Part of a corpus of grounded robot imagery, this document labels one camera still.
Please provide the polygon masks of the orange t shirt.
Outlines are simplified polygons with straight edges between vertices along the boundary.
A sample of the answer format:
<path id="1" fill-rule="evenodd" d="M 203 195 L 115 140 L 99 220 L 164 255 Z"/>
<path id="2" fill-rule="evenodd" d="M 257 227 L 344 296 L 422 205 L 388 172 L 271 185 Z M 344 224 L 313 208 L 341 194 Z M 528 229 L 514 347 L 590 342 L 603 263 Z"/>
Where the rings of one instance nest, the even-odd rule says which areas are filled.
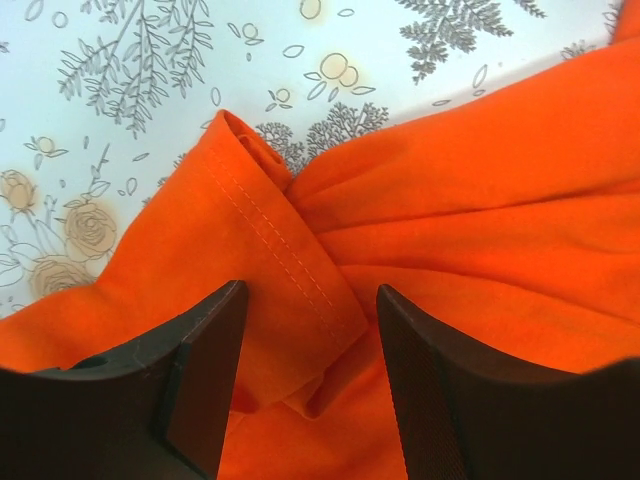
<path id="1" fill-rule="evenodd" d="M 1 323 L 68 368 L 229 280 L 251 290 L 224 479 L 402 479 L 382 284 L 471 337 L 584 372 L 639 352 L 639 5 L 612 43 L 333 147 L 298 175 L 220 112 L 96 282 Z"/>

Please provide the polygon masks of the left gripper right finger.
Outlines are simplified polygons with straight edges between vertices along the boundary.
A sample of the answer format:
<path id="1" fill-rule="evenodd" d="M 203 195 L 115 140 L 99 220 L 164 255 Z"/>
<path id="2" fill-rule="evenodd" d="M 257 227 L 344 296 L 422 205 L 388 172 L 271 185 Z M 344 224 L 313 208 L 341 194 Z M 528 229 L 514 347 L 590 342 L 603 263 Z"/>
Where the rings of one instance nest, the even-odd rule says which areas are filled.
<path id="1" fill-rule="evenodd" d="M 378 326 L 411 479 L 635 479 L 639 362 L 584 374 L 496 350 L 378 289 Z"/>

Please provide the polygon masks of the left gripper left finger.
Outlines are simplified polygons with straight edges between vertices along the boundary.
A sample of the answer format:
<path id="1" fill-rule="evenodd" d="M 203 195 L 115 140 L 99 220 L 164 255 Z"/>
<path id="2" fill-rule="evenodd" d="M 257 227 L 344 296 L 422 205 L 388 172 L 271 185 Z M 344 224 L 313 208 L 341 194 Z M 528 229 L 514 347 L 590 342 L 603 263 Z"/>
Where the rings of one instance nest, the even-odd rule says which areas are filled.
<path id="1" fill-rule="evenodd" d="M 245 330 L 231 281 L 68 370 L 1 372 L 5 479 L 213 479 Z"/>

